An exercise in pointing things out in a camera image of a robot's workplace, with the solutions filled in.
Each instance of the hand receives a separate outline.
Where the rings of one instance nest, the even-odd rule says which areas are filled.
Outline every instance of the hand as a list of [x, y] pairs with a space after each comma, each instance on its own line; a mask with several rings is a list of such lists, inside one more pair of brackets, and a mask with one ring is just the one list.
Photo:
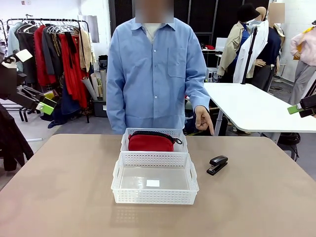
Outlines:
[[195, 114], [197, 116], [196, 128], [205, 131], [209, 127], [211, 135], [214, 136], [213, 123], [207, 109], [202, 105], [196, 106]]
[[297, 58], [300, 58], [301, 57], [301, 53], [299, 51], [297, 51], [297, 53], [294, 56], [297, 57]]
[[261, 59], [256, 59], [255, 65], [261, 68], [261, 67], [264, 67], [266, 65], [266, 62], [264, 62]]

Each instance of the white plastic basket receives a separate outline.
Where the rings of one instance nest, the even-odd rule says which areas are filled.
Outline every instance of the white plastic basket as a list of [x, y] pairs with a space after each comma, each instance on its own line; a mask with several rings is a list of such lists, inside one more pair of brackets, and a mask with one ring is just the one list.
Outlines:
[[111, 189], [116, 203], [188, 204], [199, 191], [188, 153], [121, 152]]
[[127, 128], [123, 138], [122, 138], [122, 146], [120, 148], [121, 152], [128, 152], [128, 137], [132, 135], [136, 131], [154, 131], [154, 132], [161, 132], [164, 134], [168, 134], [173, 138], [178, 138], [182, 141], [182, 144], [175, 143], [173, 145], [174, 152], [188, 152], [188, 143], [186, 136], [183, 134], [181, 129], [152, 129], [152, 128]]

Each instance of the gray bin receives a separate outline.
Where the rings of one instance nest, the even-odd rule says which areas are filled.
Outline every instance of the gray bin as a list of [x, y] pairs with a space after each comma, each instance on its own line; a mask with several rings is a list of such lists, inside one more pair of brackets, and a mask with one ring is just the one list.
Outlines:
[[103, 100], [93, 100], [93, 107], [94, 107], [94, 115], [96, 117], [104, 117], [107, 118], [107, 103]]

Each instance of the black stapler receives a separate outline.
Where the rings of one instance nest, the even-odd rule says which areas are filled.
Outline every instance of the black stapler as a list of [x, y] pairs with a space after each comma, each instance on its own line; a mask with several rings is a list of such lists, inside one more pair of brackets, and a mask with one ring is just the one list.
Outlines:
[[214, 159], [211, 159], [209, 162], [212, 167], [210, 167], [206, 172], [210, 175], [216, 174], [218, 171], [220, 171], [222, 168], [227, 165], [228, 158], [226, 156], [218, 156]]

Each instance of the floor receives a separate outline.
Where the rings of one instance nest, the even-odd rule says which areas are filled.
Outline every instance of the floor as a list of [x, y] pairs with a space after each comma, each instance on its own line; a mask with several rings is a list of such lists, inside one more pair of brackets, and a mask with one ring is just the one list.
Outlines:
[[[1, 104], [12, 104], [10, 101], [0, 100]], [[4, 105], [5, 107], [18, 107], [17, 105]], [[27, 115], [28, 122], [22, 122], [19, 112], [10, 112], [25, 139], [42, 138], [41, 141], [29, 143], [34, 153], [59, 129], [60, 126], [48, 129], [50, 122], [40, 119], [38, 114]], [[7, 172], [3, 167], [3, 160], [0, 159], [0, 190], [10, 181], [10, 179], [19, 171], [20, 167], [15, 171]]]
[[[277, 98], [288, 101], [290, 97], [291, 86], [286, 83], [273, 82], [270, 93]], [[70, 121], [65, 125], [56, 126], [48, 129], [49, 122], [40, 119], [37, 114], [28, 115], [29, 122], [22, 122], [18, 112], [11, 112], [15, 121], [24, 134], [26, 139], [42, 138], [42, 141], [30, 143], [34, 152], [36, 152], [52, 135], [54, 134], [112, 134], [111, 126], [107, 118], [91, 117], [90, 123], [86, 122], [85, 117]], [[238, 136], [233, 132], [233, 126], [227, 131], [228, 136]], [[251, 136], [260, 136], [259, 133], [252, 133]], [[302, 133], [301, 143], [298, 144], [298, 153], [300, 158], [297, 163], [316, 180], [316, 157], [315, 157], [316, 133]], [[3, 161], [0, 159], [0, 190], [6, 183], [16, 174], [14, 172], [6, 172], [3, 168]]]

